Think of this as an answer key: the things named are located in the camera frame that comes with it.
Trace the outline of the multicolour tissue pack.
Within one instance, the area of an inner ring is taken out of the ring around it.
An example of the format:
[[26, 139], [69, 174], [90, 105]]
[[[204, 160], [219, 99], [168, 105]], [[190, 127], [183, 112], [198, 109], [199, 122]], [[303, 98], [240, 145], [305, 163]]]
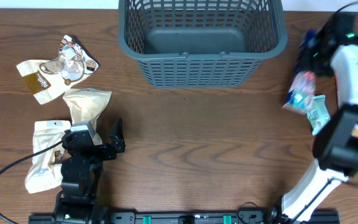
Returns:
[[306, 114], [312, 107], [316, 89], [316, 76], [311, 71], [300, 71], [293, 77], [283, 109]]

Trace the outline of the teal snack packet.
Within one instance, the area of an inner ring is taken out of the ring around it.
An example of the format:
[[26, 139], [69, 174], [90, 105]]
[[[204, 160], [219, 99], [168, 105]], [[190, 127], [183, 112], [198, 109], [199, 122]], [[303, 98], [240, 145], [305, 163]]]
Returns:
[[325, 95], [313, 97], [313, 105], [306, 113], [312, 128], [312, 135], [317, 135], [324, 126], [330, 121], [331, 117], [325, 105]]

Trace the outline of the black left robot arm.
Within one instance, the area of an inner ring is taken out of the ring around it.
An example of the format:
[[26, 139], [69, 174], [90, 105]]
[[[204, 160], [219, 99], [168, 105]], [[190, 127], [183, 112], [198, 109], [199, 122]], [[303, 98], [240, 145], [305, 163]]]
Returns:
[[103, 162], [115, 160], [126, 148], [122, 119], [118, 119], [109, 134], [110, 143], [95, 144], [96, 134], [91, 122], [73, 124], [62, 137], [62, 146], [70, 157], [62, 163], [62, 196], [52, 215], [52, 223], [109, 223], [108, 208], [96, 201]]

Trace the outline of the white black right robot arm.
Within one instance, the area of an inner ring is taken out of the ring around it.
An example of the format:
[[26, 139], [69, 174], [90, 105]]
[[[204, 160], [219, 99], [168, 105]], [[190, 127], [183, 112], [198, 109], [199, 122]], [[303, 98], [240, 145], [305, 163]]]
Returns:
[[355, 15], [333, 13], [320, 30], [309, 30], [284, 107], [307, 115], [313, 160], [298, 183], [272, 207], [267, 223], [330, 223], [337, 215], [318, 205], [358, 173], [358, 35]]

